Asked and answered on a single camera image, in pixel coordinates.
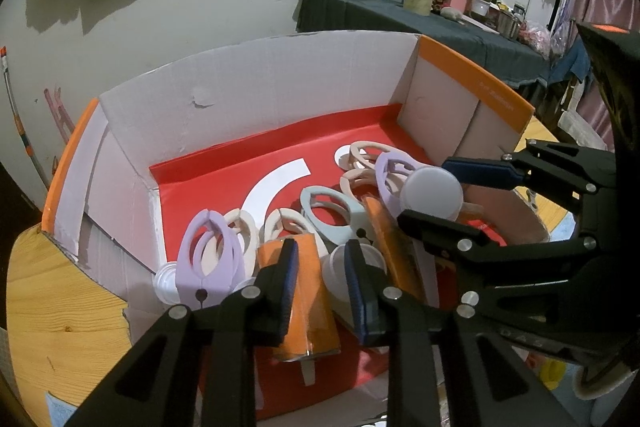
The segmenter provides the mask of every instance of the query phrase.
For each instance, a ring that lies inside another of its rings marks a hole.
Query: plastic bag
[[[569,29],[571,24],[564,21],[551,37],[551,54],[556,57],[562,57],[566,51],[569,41]]]
[[[543,57],[549,58],[551,34],[542,24],[535,21],[525,21],[520,26],[518,40]]]

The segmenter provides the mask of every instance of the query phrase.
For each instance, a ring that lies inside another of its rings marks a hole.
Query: cardboard flap
[[[484,207],[484,220],[493,223],[509,245],[544,243],[549,233],[538,215],[516,190],[469,185],[465,201]]]
[[[399,123],[436,165],[513,151],[533,107],[491,73],[426,36]]]
[[[151,314],[164,313],[156,297],[153,274],[116,245],[89,217],[83,216],[78,251],[78,267],[129,308]]]
[[[154,198],[159,199],[158,192],[146,187],[107,129],[97,150],[83,208],[126,251],[156,271],[166,263],[166,255]]]
[[[107,119],[102,108],[95,104],[86,126],[78,126],[77,134],[72,136],[73,141],[67,145],[58,167],[60,172],[56,173],[58,179],[54,180],[57,183],[52,184],[47,195],[47,209],[43,214],[42,229],[74,259],[78,257],[84,202],[92,178],[95,157],[106,128]]]
[[[478,102],[472,92],[420,57],[398,123],[441,165],[454,155]]]
[[[313,116],[404,102],[414,34],[319,32],[203,52],[100,97],[111,130],[149,187],[148,167]]]
[[[516,130],[484,102],[480,102],[455,156],[463,158],[500,159],[513,152],[524,128]]]

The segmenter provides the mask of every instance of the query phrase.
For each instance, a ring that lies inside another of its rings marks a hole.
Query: metal screw
[[[242,288],[240,295],[245,299],[255,299],[260,295],[260,288],[258,286],[245,286]]]
[[[462,296],[462,299],[460,299],[460,301],[463,304],[468,304],[470,306],[476,306],[478,304],[478,302],[480,301],[480,296],[478,295],[478,293],[476,293],[474,291],[469,291],[469,292],[466,292]]]
[[[469,306],[468,304],[460,304],[460,306],[456,308],[456,311],[463,319],[470,319],[476,314],[473,306]]]
[[[178,304],[173,308],[169,309],[169,316],[172,319],[179,321],[180,319],[185,318],[187,315],[187,306],[183,306],[182,304]]]
[[[460,239],[460,241],[458,241],[458,250],[466,252],[471,250],[473,245],[474,244],[471,242],[471,239]]]
[[[400,288],[396,288],[395,286],[387,286],[382,290],[382,295],[384,295],[387,299],[397,301],[402,296],[402,290]]]
[[[594,248],[596,248],[598,245],[597,241],[590,235],[584,238],[582,244],[587,250],[594,250]]]

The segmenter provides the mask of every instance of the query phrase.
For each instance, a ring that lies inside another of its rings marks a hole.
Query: cardboard box
[[[402,7],[418,15],[430,15],[433,0],[404,0]]]
[[[295,204],[301,187],[337,184],[338,159],[353,141],[386,142],[434,164],[451,155],[499,158],[532,113],[500,80],[425,36],[345,31],[244,42],[92,101],[62,156],[42,229],[100,284],[136,296],[129,318],[143,326],[134,340],[158,313],[151,272],[175,260],[186,224],[203,208],[242,206],[261,227],[268,212]],[[482,204],[508,243],[548,239],[514,191],[467,187],[465,200]],[[107,236],[114,244],[105,246]],[[292,399],[304,407],[264,425],[351,425],[384,410],[385,359],[360,351],[349,333],[340,341],[340,355],[316,361],[316,385],[263,389],[262,417],[291,410]],[[278,367],[279,378],[302,380],[298,369]],[[269,380],[260,360],[258,376],[261,385]],[[354,382],[357,389],[334,396]]]
[[[460,10],[464,13],[466,10],[466,0],[444,0],[442,7],[445,8],[447,6]]]

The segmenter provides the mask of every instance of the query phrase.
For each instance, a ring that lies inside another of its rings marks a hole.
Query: metal pot
[[[520,20],[511,13],[500,10],[496,29],[506,39],[513,40],[518,36]]]

